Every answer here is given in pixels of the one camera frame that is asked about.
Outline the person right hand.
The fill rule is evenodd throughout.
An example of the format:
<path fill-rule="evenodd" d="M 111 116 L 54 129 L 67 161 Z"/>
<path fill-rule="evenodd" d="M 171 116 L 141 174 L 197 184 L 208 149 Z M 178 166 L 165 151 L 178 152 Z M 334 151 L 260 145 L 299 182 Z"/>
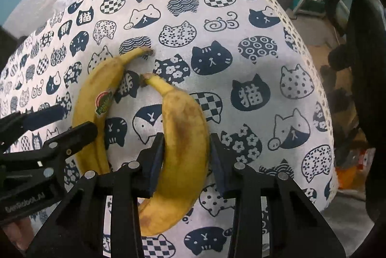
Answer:
<path fill-rule="evenodd" d="M 25 217 L 2 227 L 9 240 L 19 249 L 25 251 L 34 239 L 33 227 L 29 217 Z"/>

